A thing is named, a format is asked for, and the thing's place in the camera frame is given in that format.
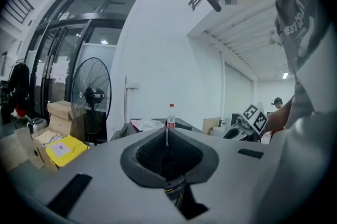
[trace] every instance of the floor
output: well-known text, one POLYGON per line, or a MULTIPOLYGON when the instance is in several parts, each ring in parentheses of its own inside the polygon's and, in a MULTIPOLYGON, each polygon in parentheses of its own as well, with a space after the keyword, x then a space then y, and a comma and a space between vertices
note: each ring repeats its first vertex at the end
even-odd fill
MULTIPOLYGON (((0 117, 0 139, 13 134, 14 122, 3 125, 0 117)), ((45 167, 37 169, 29 160, 8 173, 8 177, 15 187, 19 187, 29 194, 33 194, 38 186, 49 180, 52 173, 45 167)))

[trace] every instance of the red object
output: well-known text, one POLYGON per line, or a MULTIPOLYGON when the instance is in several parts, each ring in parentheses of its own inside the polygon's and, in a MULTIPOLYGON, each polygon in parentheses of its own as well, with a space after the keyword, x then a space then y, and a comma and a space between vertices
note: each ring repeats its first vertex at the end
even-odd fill
POLYGON ((20 116, 20 117, 24 117, 27 114, 26 110, 20 110, 19 109, 18 104, 15 106, 15 110, 16 110, 17 115, 20 116))
POLYGON ((274 135, 275 133, 277 133, 277 132, 279 132, 279 131, 282 131, 282 130, 284 130, 284 128, 280 128, 280 129, 278 129, 278 130, 273 130, 273 131, 271 132, 271 137, 273 137, 273 135, 274 135))

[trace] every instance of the human arm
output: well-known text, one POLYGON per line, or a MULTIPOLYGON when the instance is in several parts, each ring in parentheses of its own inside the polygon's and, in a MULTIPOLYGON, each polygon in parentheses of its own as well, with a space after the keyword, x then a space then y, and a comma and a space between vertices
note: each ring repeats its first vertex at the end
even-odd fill
POLYGON ((267 125, 264 132, 278 130, 285 126, 288 121, 289 113, 291 110, 291 103, 294 97, 292 97, 284 106, 275 112, 270 113, 268 117, 267 125))

